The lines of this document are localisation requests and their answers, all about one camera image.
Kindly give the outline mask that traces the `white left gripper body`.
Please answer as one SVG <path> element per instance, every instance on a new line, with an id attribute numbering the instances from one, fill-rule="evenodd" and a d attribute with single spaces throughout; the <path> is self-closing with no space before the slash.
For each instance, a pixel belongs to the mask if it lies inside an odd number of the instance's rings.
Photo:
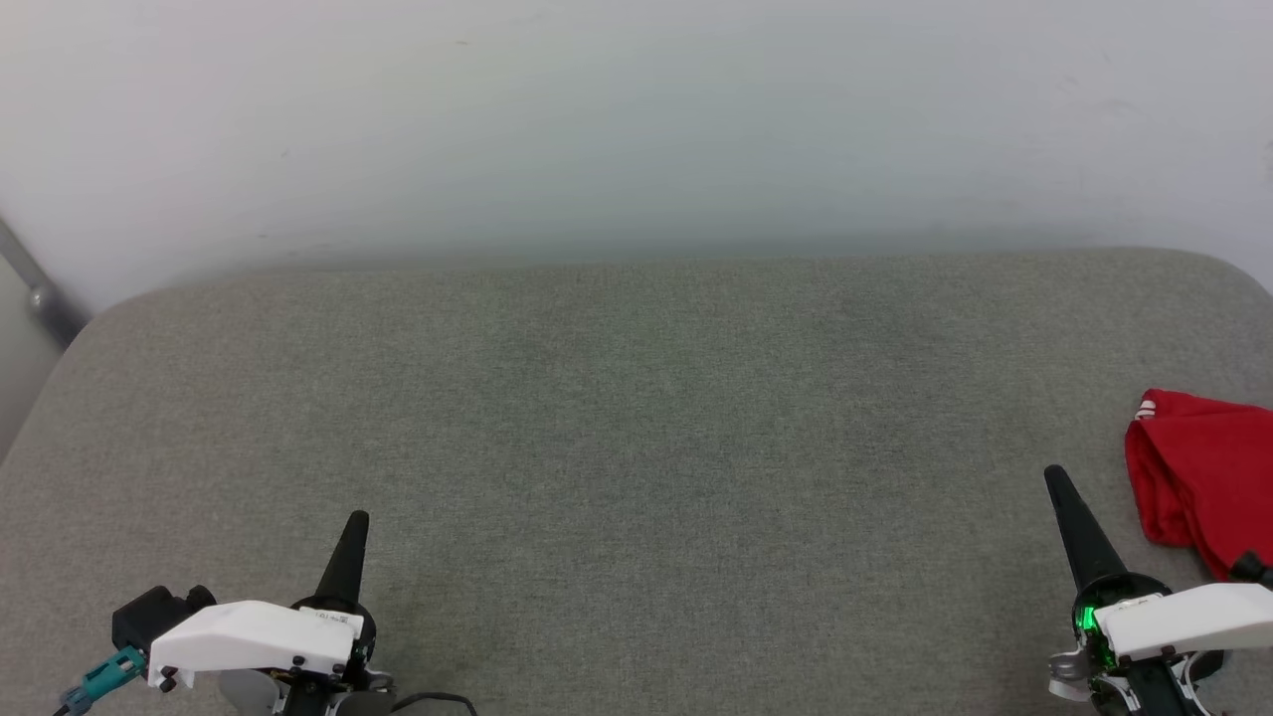
<path id="1" fill-rule="evenodd" d="M 179 606 L 146 648 L 146 685 L 191 687 L 200 671 L 253 670 L 323 678 L 336 689 L 368 691 L 376 626 L 356 600 L 312 595 L 294 606 L 237 600 Z"/>

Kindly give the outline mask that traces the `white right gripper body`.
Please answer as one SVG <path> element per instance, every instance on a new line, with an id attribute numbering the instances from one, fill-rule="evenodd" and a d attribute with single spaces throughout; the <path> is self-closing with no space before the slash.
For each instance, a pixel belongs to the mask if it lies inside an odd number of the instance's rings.
<path id="1" fill-rule="evenodd" d="M 1076 599 L 1077 647 L 1046 662 L 1046 689 L 1100 716 L 1212 716 L 1197 682 L 1234 648 L 1273 648 L 1273 577 L 1172 592 L 1143 575 Z"/>

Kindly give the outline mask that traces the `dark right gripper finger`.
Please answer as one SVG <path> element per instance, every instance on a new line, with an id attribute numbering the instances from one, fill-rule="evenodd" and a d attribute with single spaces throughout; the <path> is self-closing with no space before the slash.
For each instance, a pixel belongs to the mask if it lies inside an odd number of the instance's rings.
<path id="1" fill-rule="evenodd" d="M 1127 575 L 1127 566 L 1068 471 L 1060 465 L 1050 465 L 1044 471 L 1044 482 L 1076 589 L 1083 591 L 1102 578 Z"/>

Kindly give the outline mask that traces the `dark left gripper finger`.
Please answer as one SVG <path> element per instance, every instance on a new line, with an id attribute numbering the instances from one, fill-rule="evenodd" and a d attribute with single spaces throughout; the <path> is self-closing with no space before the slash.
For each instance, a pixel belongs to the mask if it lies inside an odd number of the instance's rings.
<path id="1" fill-rule="evenodd" d="M 370 516 L 364 510 L 353 511 L 314 589 L 318 609 L 356 609 L 360 603 L 362 578 L 367 553 Z"/>

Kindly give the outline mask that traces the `red basketball jersey garment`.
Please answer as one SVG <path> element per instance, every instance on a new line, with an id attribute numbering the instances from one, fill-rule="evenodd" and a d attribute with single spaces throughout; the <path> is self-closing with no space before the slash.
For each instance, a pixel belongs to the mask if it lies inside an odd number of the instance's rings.
<path id="1" fill-rule="evenodd" d="M 1273 412 L 1151 389 L 1127 429 L 1143 535 L 1194 549 L 1217 580 L 1255 554 L 1273 567 Z"/>

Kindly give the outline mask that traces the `grey fabric sofa cushion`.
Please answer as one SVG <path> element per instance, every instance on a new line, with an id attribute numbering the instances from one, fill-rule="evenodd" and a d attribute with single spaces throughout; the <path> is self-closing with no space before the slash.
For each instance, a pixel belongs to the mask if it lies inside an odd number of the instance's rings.
<path id="1" fill-rule="evenodd" d="M 1273 296 L 1150 248 L 153 290 L 0 466 L 0 716 L 155 585 L 306 598 L 354 510 L 376 668 L 481 716 L 1092 716 L 1044 469 L 1200 584 L 1128 484 L 1150 387 L 1273 406 Z"/>

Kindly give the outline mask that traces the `grey metal corner pole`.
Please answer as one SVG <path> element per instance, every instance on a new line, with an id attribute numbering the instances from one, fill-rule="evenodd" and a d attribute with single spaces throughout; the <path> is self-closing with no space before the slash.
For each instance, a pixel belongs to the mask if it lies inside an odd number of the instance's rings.
<path id="1" fill-rule="evenodd" d="M 90 319 L 59 289 L 59 285 L 55 285 L 48 273 L 32 259 L 3 217 L 0 217 L 0 259 L 4 259 L 18 279 L 27 285 L 29 311 L 36 321 L 45 327 L 61 350 L 73 345 Z"/>

